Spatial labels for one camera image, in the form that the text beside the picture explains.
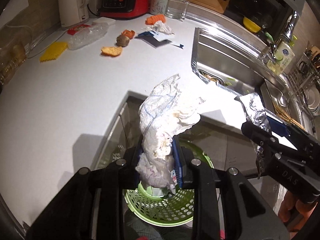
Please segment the person right hand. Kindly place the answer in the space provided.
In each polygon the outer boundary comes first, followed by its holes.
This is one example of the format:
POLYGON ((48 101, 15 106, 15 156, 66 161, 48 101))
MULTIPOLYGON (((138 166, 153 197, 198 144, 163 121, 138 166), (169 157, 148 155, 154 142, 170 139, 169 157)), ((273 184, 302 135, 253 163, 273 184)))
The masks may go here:
POLYGON ((308 218, 311 216, 313 210, 315 209, 317 202, 313 202, 311 204, 305 204, 301 202, 294 194, 290 191, 287 191, 285 194, 284 200, 280 205, 280 209, 278 211, 278 217, 282 222, 288 222, 291 215, 290 211, 295 208, 299 214, 302 215, 302 219, 295 224, 295 226, 289 231, 291 237, 293 237, 306 223, 308 218))

